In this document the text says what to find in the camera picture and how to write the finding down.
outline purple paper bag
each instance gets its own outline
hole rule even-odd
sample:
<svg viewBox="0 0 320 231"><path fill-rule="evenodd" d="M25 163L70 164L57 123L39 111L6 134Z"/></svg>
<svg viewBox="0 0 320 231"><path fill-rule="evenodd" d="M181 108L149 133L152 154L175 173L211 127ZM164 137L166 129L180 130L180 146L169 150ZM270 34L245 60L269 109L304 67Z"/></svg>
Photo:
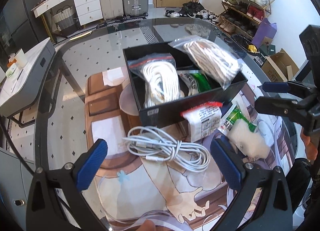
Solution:
<svg viewBox="0 0 320 231"><path fill-rule="evenodd" d="M270 23L267 18L264 18L252 39L252 44L256 46L256 48L261 47L265 43L271 43L275 34L277 33L277 23Z"/></svg>

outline illustrated hand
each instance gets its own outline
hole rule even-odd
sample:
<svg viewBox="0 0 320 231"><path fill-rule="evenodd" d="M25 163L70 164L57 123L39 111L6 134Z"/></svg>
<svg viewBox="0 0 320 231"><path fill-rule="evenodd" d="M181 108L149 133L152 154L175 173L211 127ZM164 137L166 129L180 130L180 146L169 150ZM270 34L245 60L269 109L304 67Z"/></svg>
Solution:
<svg viewBox="0 0 320 231"><path fill-rule="evenodd" d="M316 160L318 155L317 148L311 142L310 136L305 136L303 134L303 128L301 129L300 138L302 139L304 146L306 147L306 155L309 160Z"/></svg>
<svg viewBox="0 0 320 231"><path fill-rule="evenodd" d="M151 220L147 219L137 231L156 231L156 226Z"/></svg>
<svg viewBox="0 0 320 231"><path fill-rule="evenodd" d="M209 201L205 204L205 207L200 207L195 202L195 196L202 191L202 187L197 188L193 192L183 192L178 194L172 194L166 200L167 209L175 216L180 222L184 223L184 218L193 220L196 217L204 217L205 210L209 208Z"/></svg>

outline refrigerator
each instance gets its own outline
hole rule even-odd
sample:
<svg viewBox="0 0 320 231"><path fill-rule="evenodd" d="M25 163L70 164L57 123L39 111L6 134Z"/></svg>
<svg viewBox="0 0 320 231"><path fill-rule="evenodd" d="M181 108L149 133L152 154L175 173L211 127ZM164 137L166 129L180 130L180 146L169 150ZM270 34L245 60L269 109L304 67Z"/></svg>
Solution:
<svg viewBox="0 0 320 231"><path fill-rule="evenodd" d="M33 9L41 0L9 0L4 9L3 16L7 31L0 33L9 34L10 53L23 49L26 53L35 45L48 37L41 18L36 18Z"/></svg>

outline screw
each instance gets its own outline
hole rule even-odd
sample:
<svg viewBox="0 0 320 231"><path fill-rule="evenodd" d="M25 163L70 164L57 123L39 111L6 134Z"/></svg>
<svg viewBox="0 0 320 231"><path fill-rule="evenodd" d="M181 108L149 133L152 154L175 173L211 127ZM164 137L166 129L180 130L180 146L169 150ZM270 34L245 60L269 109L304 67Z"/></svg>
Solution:
<svg viewBox="0 0 320 231"><path fill-rule="evenodd" d="M43 168L39 167L39 168L36 169L36 173L39 174L39 173L41 173L41 172L43 172Z"/></svg>
<svg viewBox="0 0 320 231"><path fill-rule="evenodd" d="M281 173L281 167L276 166L276 172Z"/></svg>
<svg viewBox="0 0 320 231"><path fill-rule="evenodd" d="M247 169L253 169L253 164L250 163L250 162L247 162L247 163L245 164L245 167L246 167Z"/></svg>
<svg viewBox="0 0 320 231"><path fill-rule="evenodd" d="M73 168L73 164L69 162L66 165L64 165L64 168L67 169L67 170L70 170L70 169Z"/></svg>

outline coiled white cable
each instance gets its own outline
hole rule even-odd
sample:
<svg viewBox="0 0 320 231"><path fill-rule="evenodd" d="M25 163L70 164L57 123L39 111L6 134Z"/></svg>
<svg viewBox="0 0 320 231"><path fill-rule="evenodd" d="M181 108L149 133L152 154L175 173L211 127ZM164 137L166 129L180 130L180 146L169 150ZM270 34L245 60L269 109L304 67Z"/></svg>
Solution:
<svg viewBox="0 0 320 231"><path fill-rule="evenodd" d="M140 135L131 135L135 130L140 130ZM204 146L177 141L165 131L153 126L134 127L128 132L128 137L123 139L129 142L128 151L134 155L151 161L174 160L179 166L191 172L205 171L211 159L210 152ZM179 151L194 155L195 159L187 160L179 154Z"/></svg>
<svg viewBox="0 0 320 231"><path fill-rule="evenodd" d="M184 44L194 61L225 90L240 70L238 61L217 44L199 39Z"/></svg>
<svg viewBox="0 0 320 231"><path fill-rule="evenodd" d="M143 67L142 74L147 82L145 108L179 99L179 78L171 63L148 63Z"/></svg>

